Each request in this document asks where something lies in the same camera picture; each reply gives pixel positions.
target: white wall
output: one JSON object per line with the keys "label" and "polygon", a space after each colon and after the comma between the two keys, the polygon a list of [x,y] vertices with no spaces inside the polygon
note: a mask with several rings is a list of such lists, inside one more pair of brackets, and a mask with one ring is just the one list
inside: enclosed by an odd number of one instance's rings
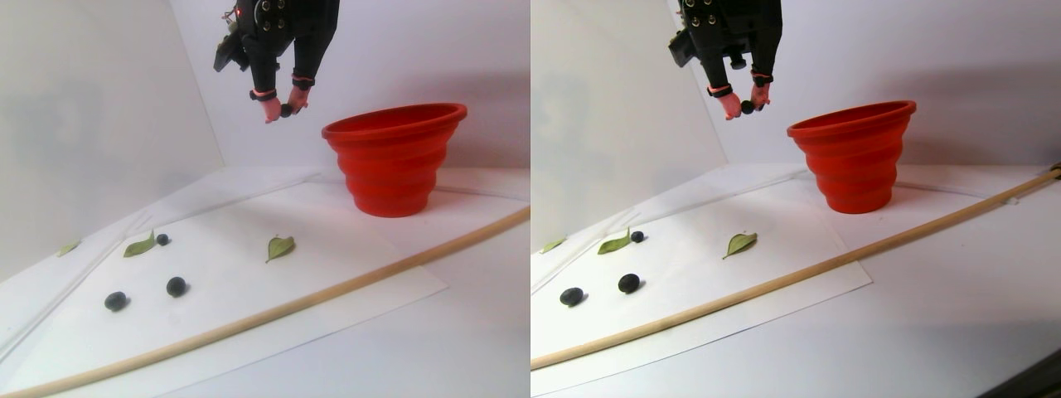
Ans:
{"label": "white wall", "polygon": [[0,13],[0,280],[221,167],[169,5]]}
{"label": "white wall", "polygon": [[[525,0],[352,1],[296,117],[264,124],[247,98],[250,70],[213,58],[234,1],[170,0],[210,121],[228,166],[335,165],[320,138],[330,122],[414,103],[459,102],[468,119],[450,141],[448,167],[529,167],[528,5]],[[294,48],[279,59],[281,102],[291,91]]]}
{"label": "white wall", "polygon": [[530,27],[536,246],[726,163],[666,4],[538,0]]}
{"label": "white wall", "polygon": [[[901,162],[1061,158],[1061,2],[799,0],[783,8],[772,104],[726,121],[717,101],[708,101],[730,161],[802,162],[789,125],[891,100],[918,102]],[[742,99],[751,90],[748,62],[729,72]],[[686,68],[707,86],[698,64]]]}

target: blueberry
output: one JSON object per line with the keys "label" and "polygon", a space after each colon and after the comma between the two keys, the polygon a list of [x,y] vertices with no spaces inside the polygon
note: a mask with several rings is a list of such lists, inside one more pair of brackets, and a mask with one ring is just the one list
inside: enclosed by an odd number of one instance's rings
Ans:
{"label": "blueberry", "polygon": [[110,311],[119,311],[125,308],[126,304],[128,304],[128,297],[125,297],[125,293],[122,292],[110,293],[107,299],[103,300],[103,306]]}
{"label": "blueberry", "polygon": [[568,307],[574,307],[579,302],[582,302],[582,290],[578,288],[571,288],[563,293],[560,293],[560,302]]}
{"label": "blueberry", "polygon": [[173,297],[180,297],[187,290],[188,283],[185,283],[185,279],[179,276],[173,277],[169,283],[166,283],[166,293]]}
{"label": "blueberry", "polygon": [[637,275],[626,274],[622,278],[619,278],[619,290],[621,292],[630,294],[638,290],[638,288],[641,288],[641,278]]}

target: bay leaf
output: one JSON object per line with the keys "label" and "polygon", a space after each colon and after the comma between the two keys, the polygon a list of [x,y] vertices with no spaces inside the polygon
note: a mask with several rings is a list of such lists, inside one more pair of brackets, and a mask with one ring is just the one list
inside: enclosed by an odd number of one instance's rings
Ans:
{"label": "bay leaf", "polygon": [[66,256],[67,253],[70,253],[71,250],[77,248],[79,245],[81,245],[81,241],[76,241],[74,243],[63,246],[62,248],[59,248],[59,253],[55,254],[55,257]]}
{"label": "bay leaf", "polygon": [[729,249],[726,253],[726,257],[730,257],[730,256],[733,256],[733,255],[735,255],[737,253],[741,253],[741,252],[744,252],[744,250],[747,250],[747,249],[751,248],[751,246],[755,245],[755,241],[758,241],[758,240],[759,240],[759,233],[752,233],[752,235],[737,233],[737,235],[735,235],[733,238],[730,239],[730,245],[729,245]]}
{"label": "bay leaf", "polygon": [[545,245],[545,248],[541,249],[541,254],[549,253],[549,250],[552,250],[552,249],[556,248],[556,246],[559,246],[560,243],[563,243],[563,241],[567,241],[567,240],[568,240],[568,238],[564,237],[563,239],[560,239],[560,240],[558,240],[556,242],[550,242],[549,244]]}
{"label": "bay leaf", "polygon": [[288,237],[281,239],[279,236],[277,236],[276,238],[269,239],[268,260],[265,260],[265,263],[267,264],[269,261],[273,261],[273,259],[276,259],[278,257],[286,256],[291,254],[291,252],[293,252],[294,249],[295,249],[294,237]]}
{"label": "bay leaf", "polygon": [[601,248],[597,249],[598,255],[615,252],[620,248],[626,247],[630,244],[630,227],[626,227],[626,236],[619,239],[612,239],[610,241],[601,244]]}
{"label": "bay leaf", "polygon": [[125,247],[125,257],[133,257],[133,256],[137,256],[137,255],[142,255],[144,253],[147,253],[147,250],[152,249],[152,247],[155,247],[155,230],[154,229],[151,230],[151,238],[147,238],[146,240],[142,240],[140,242],[136,242],[136,243],[129,244],[128,247]]}

